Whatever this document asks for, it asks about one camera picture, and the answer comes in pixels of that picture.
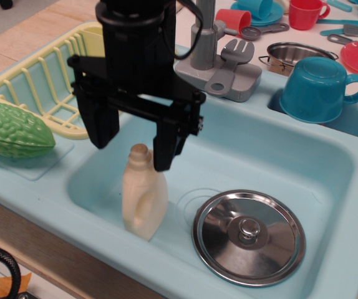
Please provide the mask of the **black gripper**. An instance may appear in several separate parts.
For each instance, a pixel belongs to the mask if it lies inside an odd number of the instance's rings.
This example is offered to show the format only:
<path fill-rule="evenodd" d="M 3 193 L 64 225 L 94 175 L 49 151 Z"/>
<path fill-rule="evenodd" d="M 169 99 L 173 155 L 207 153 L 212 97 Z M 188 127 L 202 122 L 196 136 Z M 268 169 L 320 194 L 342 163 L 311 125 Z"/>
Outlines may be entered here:
<path fill-rule="evenodd" d="M 88 136 L 105 148 L 120 129 L 119 111 L 157 124 L 154 168 L 170 169 L 186 135 L 197 134 L 205 96 L 174 71 L 175 1 L 100 1 L 103 57 L 74 55 L 72 83 Z"/>

